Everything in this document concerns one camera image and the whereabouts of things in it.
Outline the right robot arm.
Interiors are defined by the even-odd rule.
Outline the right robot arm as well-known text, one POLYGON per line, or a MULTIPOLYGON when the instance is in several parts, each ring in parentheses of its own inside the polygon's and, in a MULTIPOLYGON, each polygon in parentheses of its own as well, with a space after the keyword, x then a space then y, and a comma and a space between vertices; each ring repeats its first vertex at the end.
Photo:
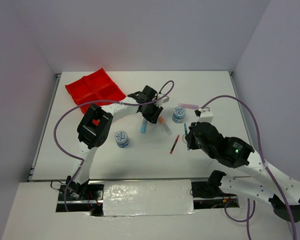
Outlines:
POLYGON ((270 206, 275 215, 289 221, 300 221, 300 181, 267 161, 248 143, 238 137, 224 137, 208 122, 193 122, 185 137, 191 150, 202 150, 219 164, 243 172, 256 183, 246 182, 228 173, 214 170, 206 184, 213 196, 221 193, 244 196, 270 206))

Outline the red pen refill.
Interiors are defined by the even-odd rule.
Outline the red pen refill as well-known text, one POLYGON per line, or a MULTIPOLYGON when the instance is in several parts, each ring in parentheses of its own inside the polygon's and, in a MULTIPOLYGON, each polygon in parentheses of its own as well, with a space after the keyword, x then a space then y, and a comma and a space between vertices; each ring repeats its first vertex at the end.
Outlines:
POLYGON ((173 154, 174 149, 175 149, 175 147, 176 147, 176 145, 177 145, 177 143, 178 143, 179 138, 180 138, 180 134, 178 134, 177 137, 176 137, 176 139, 174 140, 174 143, 173 143, 173 145, 172 145, 172 147, 171 147, 171 150, 170 150, 170 152, 169 152, 170 154, 173 154))

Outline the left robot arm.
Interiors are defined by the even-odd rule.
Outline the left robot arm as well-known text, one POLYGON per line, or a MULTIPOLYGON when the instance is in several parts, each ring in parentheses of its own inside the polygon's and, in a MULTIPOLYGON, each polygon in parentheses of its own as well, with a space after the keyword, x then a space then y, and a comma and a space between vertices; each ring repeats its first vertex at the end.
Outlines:
POLYGON ((108 105, 91 104, 78 127, 79 151, 75 172, 66 179, 70 194, 81 200, 87 196, 90 169, 97 149, 108 138, 112 123, 129 115, 141 113, 149 123, 156 124, 169 97, 150 86, 127 95, 122 101, 108 105))

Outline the blue pen refill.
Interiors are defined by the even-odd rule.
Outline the blue pen refill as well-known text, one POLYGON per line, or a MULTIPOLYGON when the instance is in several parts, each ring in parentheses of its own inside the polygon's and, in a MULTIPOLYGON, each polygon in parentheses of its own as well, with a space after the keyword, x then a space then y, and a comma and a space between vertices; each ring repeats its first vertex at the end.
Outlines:
POLYGON ((183 127, 184 127, 184 137, 183 137, 183 139, 184 139, 184 143, 186 144, 187 150, 189 151, 190 148, 189 148, 189 144, 188 144, 187 139, 186 139, 186 137, 188 135, 188 129, 187 129, 187 124, 185 122, 183 123, 183 127))

